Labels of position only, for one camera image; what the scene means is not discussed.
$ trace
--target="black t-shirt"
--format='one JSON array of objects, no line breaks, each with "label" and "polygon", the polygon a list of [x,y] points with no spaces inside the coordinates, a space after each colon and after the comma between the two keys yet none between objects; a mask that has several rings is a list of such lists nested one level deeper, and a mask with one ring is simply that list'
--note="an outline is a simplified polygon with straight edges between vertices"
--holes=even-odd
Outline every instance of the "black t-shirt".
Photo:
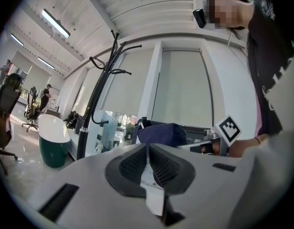
[{"label": "black t-shirt", "polygon": [[255,0],[254,4],[248,27],[248,64],[262,115],[262,128],[258,134],[273,135],[279,133],[282,126],[267,94],[283,77],[294,56],[294,37],[291,38],[280,23],[283,16],[280,5],[272,0]]},{"label": "black t-shirt", "polygon": [[49,90],[48,90],[47,88],[45,88],[45,89],[43,90],[43,96],[42,96],[42,98],[41,98],[41,101],[42,101],[42,102],[48,102],[49,97],[46,96],[46,94],[50,94],[50,92],[49,92]]}]

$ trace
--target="standing person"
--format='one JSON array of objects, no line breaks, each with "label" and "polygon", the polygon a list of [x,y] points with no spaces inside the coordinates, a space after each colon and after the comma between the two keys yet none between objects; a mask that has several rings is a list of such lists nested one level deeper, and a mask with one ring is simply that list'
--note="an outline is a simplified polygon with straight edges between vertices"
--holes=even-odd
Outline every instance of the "standing person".
[{"label": "standing person", "polygon": [[44,88],[43,90],[43,96],[41,97],[40,111],[42,111],[46,107],[49,101],[49,98],[51,98],[50,91],[49,91],[50,88],[51,88],[51,85],[48,84],[46,88]]},{"label": "standing person", "polygon": [[[207,0],[210,23],[227,28],[239,39],[239,30],[248,29],[248,66],[260,105],[262,127],[258,136],[236,141],[230,156],[241,157],[245,149],[257,146],[282,130],[279,119],[268,102],[267,94],[294,56],[294,27],[286,22],[294,18],[294,0]],[[213,145],[218,152],[219,145]]]},{"label": "standing person", "polygon": [[10,67],[10,60],[7,60],[6,65],[1,67],[1,69],[0,69],[0,71],[1,71],[1,73],[0,73],[0,85],[3,83],[5,77],[7,76],[8,71],[9,71],[9,67]]}]

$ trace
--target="ceiling light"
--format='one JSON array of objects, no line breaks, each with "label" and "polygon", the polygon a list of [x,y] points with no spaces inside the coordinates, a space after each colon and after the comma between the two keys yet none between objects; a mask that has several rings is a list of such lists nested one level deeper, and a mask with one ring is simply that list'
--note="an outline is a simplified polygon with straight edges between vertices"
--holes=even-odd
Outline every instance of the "ceiling light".
[{"label": "ceiling light", "polygon": [[54,69],[55,67],[53,67],[52,65],[50,65],[49,63],[47,63],[46,61],[44,61],[42,58],[38,57],[38,60],[42,61],[44,64],[46,64],[47,66],[51,67],[52,69]]},{"label": "ceiling light", "polygon": [[70,37],[71,34],[46,9],[43,9],[41,14],[65,38]]},{"label": "ceiling light", "polygon": [[18,39],[18,38],[16,38],[13,34],[11,34],[11,36],[12,36],[12,38],[14,39],[14,40],[16,40],[22,47],[24,47],[24,44]]}]

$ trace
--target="office chair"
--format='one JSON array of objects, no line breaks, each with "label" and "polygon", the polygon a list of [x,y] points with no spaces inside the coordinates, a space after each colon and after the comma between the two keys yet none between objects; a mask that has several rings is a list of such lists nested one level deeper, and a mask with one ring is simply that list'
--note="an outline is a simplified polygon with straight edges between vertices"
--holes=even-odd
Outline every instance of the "office chair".
[{"label": "office chair", "polygon": [[[0,148],[4,149],[10,142],[11,125],[10,114],[21,94],[21,85],[23,78],[18,74],[11,74],[5,81],[5,84],[0,89]],[[14,156],[15,160],[18,157],[14,153],[10,153],[4,150],[0,150],[0,155]],[[8,172],[0,158],[0,164],[4,170],[5,175]]]},{"label": "office chair", "polygon": [[39,111],[39,105],[36,104],[36,98],[37,98],[37,90],[35,87],[32,87],[29,91],[28,97],[27,97],[27,106],[26,110],[24,112],[24,116],[27,120],[29,120],[29,123],[22,124],[23,125],[28,125],[26,132],[33,127],[36,130],[38,130],[38,125],[36,124],[36,121],[39,117],[39,115],[42,113]]}]

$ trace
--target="glossy floor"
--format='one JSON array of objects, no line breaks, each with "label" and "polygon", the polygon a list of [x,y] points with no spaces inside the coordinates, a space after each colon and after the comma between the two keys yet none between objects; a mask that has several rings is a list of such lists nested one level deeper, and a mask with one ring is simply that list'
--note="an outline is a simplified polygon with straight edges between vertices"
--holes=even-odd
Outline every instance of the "glossy floor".
[{"label": "glossy floor", "polygon": [[38,132],[31,128],[27,133],[26,128],[21,127],[23,121],[19,117],[23,119],[23,112],[19,113],[19,111],[24,108],[23,105],[16,104],[12,112],[11,124],[14,135],[13,140],[5,147],[6,151],[15,153],[19,159],[16,161],[12,156],[0,156],[9,175],[5,176],[3,174],[1,166],[0,173],[10,192],[27,200],[36,186],[72,163],[72,160],[67,156],[65,166],[55,169],[43,163]]}]

